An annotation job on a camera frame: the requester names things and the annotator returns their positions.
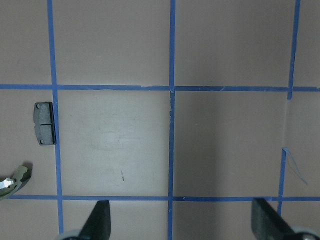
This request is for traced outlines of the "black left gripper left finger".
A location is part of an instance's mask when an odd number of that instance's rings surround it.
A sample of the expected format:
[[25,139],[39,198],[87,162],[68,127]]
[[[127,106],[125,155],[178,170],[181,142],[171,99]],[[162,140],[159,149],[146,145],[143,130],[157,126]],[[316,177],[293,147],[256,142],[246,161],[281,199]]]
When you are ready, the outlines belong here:
[[79,240],[109,240],[111,235],[111,211],[108,200],[98,201],[77,238]]

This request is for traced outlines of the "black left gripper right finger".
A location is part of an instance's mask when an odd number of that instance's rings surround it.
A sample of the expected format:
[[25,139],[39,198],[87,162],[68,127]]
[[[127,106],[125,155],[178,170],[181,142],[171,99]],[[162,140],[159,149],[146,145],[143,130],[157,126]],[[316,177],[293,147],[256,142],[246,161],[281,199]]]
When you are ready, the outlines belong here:
[[295,240],[296,233],[264,198],[251,202],[251,230],[256,240]]

